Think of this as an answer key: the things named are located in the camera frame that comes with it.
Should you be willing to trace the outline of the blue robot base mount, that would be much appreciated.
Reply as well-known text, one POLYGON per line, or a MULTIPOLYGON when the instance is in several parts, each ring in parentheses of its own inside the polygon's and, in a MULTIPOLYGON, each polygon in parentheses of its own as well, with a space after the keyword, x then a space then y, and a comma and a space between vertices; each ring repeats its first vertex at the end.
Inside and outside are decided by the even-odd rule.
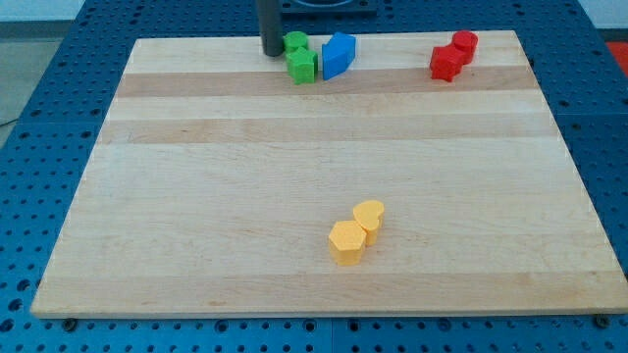
POLYGON ((352 15, 377 13, 378 0, 280 0, 284 16, 352 15))

